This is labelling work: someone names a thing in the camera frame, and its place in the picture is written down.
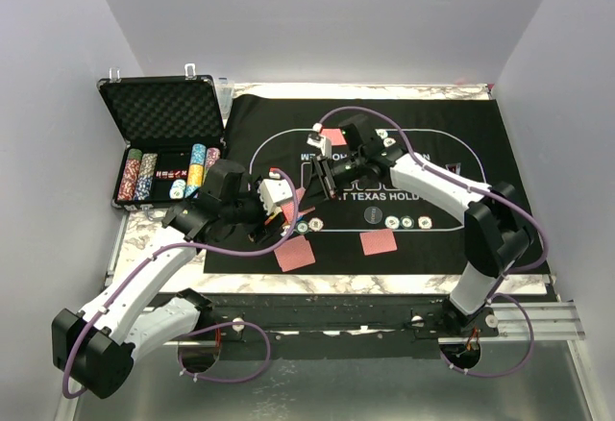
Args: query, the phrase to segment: poker table layout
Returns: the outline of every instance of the poker table layout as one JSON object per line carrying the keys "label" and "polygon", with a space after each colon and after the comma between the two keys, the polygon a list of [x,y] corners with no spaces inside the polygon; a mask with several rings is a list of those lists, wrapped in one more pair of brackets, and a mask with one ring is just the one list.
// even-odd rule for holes
{"label": "poker table layout", "polygon": [[[316,149],[307,145],[308,131],[328,111],[342,106],[362,106],[384,113],[406,132],[414,150],[430,162],[465,178],[496,184],[505,181],[519,189],[529,208],[502,116],[495,100],[407,99],[269,99],[242,95],[234,100],[226,129],[225,159],[243,164],[252,173],[265,176],[279,167],[296,187],[308,178],[308,162]],[[356,111],[345,111],[325,125],[337,124]],[[390,125],[373,118],[382,136],[399,140]],[[332,148],[333,159],[348,155],[345,145]],[[322,221],[322,230],[305,234],[315,263],[292,271],[301,275],[409,275],[461,274],[462,226],[449,214],[411,192],[384,185],[344,189],[338,201],[327,202],[304,216]],[[394,222],[398,249],[364,256],[360,233],[389,227]],[[219,243],[229,249],[250,251],[255,247],[245,233],[236,230]],[[534,243],[518,264],[535,260],[541,247]],[[210,274],[280,274],[271,254],[241,259],[207,254]],[[544,264],[532,273],[548,273]]]}

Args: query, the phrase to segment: marble surface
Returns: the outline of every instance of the marble surface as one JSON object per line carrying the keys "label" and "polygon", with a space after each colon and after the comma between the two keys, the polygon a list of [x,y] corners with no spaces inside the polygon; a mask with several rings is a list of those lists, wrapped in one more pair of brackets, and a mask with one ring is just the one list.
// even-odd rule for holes
{"label": "marble surface", "polygon": [[[321,84],[237,84],[234,97],[254,94],[260,97],[317,99],[458,99],[488,100],[486,85],[472,86],[385,86],[385,85],[321,85]],[[163,211],[152,211],[160,217]],[[149,220],[146,213],[130,213],[120,243],[114,279],[120,278],[149,256],[146,247],[155,237],[171,242],[172,230],[160,222]],[[161,292],[177,292],[191,287],[202,293],[276,293],[276,294],[448,294],[455,287],[458,275],[300,275],[281,274],[208,274],[203,272],[206,253],[180,269]],[[506,279],[501,292],[545,294],[543,275],[515,275]]]}
{"label": "marble surface", "polygon": [[[162,214],[162,210],[155,210],[150,216]],[[148,245],[154,238],[160,244],[176,241],[174,232],[163,229],[158,221],[150,221],[145,212],[132,212],[128,216],[113,277],[126,275],[149,256],[152,248]],[[459,279],[458,275],[208,274],[203,271],[205,261],[206,253],[202,252],[160,291],[175,293],[190,287],[201,293],[448,294]],[[543,275],[514,275],[504,281],[500,292],[545,294],[547,281]]]}
{"label": "marble surface", "polygon": [[251,83],[235,85],[234,97],[254,94],[271,99],[426,99],[488,100],[487,85],[323,85]]}

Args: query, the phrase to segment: stack of poker chips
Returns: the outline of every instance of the stack of poker chips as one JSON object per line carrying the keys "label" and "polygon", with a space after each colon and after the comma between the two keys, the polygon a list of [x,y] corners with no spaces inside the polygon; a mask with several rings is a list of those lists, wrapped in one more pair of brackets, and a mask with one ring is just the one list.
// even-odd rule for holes
{"label": "stack of poker chips", "polygon": [[136,179],[134,200],[145,200],[150,196],[157,158],[158,154],[143,155],[141,168],[138,171],[138,178]]}
{"label": "stack of poker chips", "polygon": [[181,200],[184,198],[185,181],[183,179],[176,179],[171,185],[169,190],[169,197],[173,200]]}
{"label": "stack of poker chips", "polygon": [[203,144],[194,144],[192,146],[192,155],[190,156],[190,167],[188,168],[188,181],[185,188],[185,195],[190,195],[203,183],[205,175],[205,155],[206,148]]}
{"label": "stack of poker chips", "polygon": [[210,147],[208,149],[207,155],[205,156],[205,174],[207,175],[208,169],[210,169],[214,163],[220,158],[220,151],[215,147]]}
{"label": "stack of poker chips", "polygon": [[122,174],[122,181],[119,185],[119,191],[117,192],[117,200],[132,200],[135,195],[136,179],[138,178],[138,171],[141,166],[141,158],[143,153],[138,149],[131,149],[128,151],[128,158],[124,166],[124,173]]}

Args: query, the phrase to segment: foam lining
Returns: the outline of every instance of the foam lining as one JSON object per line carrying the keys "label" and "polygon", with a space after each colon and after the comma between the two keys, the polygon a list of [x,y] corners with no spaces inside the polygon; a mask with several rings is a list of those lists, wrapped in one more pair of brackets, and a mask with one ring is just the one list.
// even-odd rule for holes
{"label": "foam lining", "polygon": [[209,77],[103,80],[99,90],[122,136],[134,143],[188,143],[224,132]]}

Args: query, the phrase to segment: gray wall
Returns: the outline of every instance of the gray wall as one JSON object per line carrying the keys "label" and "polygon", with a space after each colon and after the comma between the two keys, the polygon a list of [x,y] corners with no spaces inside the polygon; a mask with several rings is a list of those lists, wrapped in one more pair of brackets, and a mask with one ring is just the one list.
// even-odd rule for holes
{"label": "gray wall", "polygon": [[541,0],[108,0],[148,74],[494,82]]}
{"label": "gray wall", "polygon": [[102,284],[123,141],[95,82],[140,69],[105,0],[0,0],[0,419],[53,419],[50,325]]}
{"label": "gray wall", "polygon": [[615,0],[544,0],[496,86],[615,414]]}

